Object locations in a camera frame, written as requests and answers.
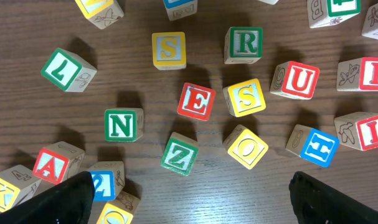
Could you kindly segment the green N block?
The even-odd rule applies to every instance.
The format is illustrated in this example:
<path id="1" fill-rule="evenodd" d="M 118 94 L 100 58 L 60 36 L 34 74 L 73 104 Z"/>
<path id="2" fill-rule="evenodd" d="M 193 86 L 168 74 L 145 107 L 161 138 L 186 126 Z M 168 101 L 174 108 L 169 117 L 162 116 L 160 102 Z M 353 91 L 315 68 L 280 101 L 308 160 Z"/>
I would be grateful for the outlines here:
<path id="1" fill-rule="evenodd" d="M 142 108 L 105 110 L 105 139 L 111 142 L 135 142 L 144 133 Z"/>

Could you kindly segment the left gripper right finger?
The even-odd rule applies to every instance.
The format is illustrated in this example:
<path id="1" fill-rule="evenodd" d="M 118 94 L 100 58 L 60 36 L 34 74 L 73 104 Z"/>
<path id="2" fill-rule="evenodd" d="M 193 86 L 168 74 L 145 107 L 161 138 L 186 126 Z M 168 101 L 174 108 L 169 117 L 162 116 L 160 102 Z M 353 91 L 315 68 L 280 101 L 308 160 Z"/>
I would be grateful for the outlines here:
<path id="1" fill-rule="evenodd" d="M 378 224 L 378 211 L 304 172 L 295 172 L 289 190 L 299 223 Z"/>

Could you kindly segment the blue P block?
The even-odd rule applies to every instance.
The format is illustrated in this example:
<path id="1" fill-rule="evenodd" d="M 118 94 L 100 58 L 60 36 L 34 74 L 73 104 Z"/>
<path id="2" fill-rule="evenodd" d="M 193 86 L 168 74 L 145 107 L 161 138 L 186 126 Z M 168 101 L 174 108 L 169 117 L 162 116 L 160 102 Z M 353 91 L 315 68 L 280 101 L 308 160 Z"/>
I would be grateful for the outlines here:
<path id="1" fill-rule="evenodd" d="M 378 40 L 378 3 L 367 10 L 361 35 Z"/>

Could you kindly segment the yellow block top left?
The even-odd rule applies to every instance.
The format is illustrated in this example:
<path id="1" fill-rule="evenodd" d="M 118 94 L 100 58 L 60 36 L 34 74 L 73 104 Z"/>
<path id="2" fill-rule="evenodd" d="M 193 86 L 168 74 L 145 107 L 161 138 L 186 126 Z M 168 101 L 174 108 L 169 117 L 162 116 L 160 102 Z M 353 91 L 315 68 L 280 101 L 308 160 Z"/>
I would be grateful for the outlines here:
<path id="1" fill-rule="evenodd" d="M 99 29 L 105 29 L 124 17 L 116 0 L 75 0 L 85 18 Z"/>

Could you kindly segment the yellow S block left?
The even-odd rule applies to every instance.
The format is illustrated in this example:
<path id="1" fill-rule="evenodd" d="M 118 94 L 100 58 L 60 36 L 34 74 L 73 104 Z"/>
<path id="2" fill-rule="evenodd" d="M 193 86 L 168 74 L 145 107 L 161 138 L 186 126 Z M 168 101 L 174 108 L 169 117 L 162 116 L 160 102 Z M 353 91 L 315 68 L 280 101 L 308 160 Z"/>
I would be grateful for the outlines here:
<path id="1" fill-rule="evenodd" d="M 183 32 L 152 34 L 153 65 L 158 70 L 186 68 L 186 36 Z"/>

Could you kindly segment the red i block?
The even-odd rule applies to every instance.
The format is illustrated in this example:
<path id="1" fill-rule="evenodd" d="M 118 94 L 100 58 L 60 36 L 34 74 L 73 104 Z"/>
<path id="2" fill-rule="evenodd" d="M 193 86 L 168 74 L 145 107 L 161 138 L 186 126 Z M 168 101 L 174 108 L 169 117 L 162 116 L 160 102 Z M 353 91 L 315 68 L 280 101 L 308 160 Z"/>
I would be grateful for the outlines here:
<path id="1" fill-rule="evenodd" d="M 378 113 L 355 112 L 334 119 L 340 143 L 360 151 L 378 148 Z"/>
<path id="2" fill-rule="evenodd" d="M 337 91 L 378 91 L 378 57 L 338 63 Z"/>

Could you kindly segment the green 4 block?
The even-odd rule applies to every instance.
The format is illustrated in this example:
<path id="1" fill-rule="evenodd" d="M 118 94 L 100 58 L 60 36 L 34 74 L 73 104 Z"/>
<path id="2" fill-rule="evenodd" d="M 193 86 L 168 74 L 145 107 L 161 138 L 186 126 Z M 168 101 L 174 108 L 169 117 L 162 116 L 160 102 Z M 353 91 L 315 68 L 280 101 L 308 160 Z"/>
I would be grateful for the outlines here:
<path id="1" fill-rule="evenodd" d="M 361 11 L 361 0 L 307 0 L 311 29 L 335 26 Z"/>

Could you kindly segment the blue H block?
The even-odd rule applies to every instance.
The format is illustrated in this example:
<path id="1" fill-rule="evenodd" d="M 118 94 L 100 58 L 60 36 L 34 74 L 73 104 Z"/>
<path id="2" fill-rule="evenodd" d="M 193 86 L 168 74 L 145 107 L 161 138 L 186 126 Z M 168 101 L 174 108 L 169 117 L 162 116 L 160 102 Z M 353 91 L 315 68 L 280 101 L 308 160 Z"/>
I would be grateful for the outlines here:
<path id="1" fill-rule="evenodd" d="M 321 167 L 329 167 L 340 140 L 318 129 L 297 124 L 286 144 L 286 150 Z"/>

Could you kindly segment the blue 2 block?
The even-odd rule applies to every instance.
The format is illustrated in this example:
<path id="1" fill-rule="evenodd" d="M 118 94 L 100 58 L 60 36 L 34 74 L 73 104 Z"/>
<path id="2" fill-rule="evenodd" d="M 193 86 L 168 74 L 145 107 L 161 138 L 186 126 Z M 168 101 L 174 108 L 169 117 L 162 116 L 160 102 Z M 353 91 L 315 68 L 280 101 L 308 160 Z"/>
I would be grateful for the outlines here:
<path id="1" fill-rule="evenodd" d="M 106 202 L 116 199 L 125 186 L 123 161 L 101 161 L 90 168 L 95 188 L 94 202 Z"/>

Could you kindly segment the blue tilted L block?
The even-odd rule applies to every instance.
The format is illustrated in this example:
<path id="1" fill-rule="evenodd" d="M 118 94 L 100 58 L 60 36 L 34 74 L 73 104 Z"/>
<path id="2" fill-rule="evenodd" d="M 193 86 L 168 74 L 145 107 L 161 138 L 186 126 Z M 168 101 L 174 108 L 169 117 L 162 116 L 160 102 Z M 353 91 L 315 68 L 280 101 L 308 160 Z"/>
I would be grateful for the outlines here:
<path id="1" fill-rule="evenodd" d="M 259 0 L 261 2 L 264 2 L 266 4 L 275 5 L 279 0 Z"/>

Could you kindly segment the red A block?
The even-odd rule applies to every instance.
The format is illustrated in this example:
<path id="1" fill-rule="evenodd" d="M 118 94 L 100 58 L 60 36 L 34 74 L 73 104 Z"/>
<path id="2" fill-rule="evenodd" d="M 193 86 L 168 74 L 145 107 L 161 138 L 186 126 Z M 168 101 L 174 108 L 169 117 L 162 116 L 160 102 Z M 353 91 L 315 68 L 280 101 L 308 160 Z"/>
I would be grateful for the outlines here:
<path id="1" fill-rule="evenodd" d="M 37 156 L 33 175 L 52 184 L 59 184 L 77 174 L 85 151 L 60 141 L 43 147 Z"/>

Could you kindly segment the red U block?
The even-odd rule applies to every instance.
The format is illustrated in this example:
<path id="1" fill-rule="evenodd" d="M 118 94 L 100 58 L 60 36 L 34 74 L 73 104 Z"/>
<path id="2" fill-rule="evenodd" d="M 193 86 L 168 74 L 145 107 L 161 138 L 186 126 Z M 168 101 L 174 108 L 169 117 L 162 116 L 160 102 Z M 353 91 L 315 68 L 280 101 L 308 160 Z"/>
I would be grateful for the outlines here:
<path id="1" fill-rule="evenodd" d="M 276 66 L 270 93 L 296 100 L 310 100 L 314 95 L 320 69 L 288 61 Z"/>

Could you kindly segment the green 7 block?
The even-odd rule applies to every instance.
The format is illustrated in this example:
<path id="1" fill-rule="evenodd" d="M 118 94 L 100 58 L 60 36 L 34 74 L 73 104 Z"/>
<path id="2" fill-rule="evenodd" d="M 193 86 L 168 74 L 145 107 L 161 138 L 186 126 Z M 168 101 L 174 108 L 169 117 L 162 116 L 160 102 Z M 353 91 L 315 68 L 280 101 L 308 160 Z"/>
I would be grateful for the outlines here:
<path id="1" fill-rule="evenodd" d="M 84 92 L 97 69 L 79 55 L 56 48 L 40 73 L 65 92 Z"/>

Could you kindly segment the red E block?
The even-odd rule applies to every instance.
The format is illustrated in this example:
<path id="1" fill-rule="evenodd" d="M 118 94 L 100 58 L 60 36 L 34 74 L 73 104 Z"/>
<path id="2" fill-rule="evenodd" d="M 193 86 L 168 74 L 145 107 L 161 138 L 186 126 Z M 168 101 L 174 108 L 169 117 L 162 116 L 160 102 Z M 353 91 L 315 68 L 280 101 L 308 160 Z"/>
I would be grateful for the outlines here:
<path id="1" fill-rule="evenodd" d="M 179 115 L 208 121 L 215 99 L 215 90 L 186 82 L 177 107 Z"/>

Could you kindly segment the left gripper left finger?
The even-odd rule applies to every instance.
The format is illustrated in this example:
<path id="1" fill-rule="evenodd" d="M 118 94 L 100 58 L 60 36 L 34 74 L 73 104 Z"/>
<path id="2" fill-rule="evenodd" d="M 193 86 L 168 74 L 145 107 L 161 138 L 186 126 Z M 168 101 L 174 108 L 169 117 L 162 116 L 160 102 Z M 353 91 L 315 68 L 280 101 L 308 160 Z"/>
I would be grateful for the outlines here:
<path id="1" fill-rule="evenodd" d="M 94 195 L 92 175 L 83 171 L 0 213 L 0 224 L 87 224 Z"/>

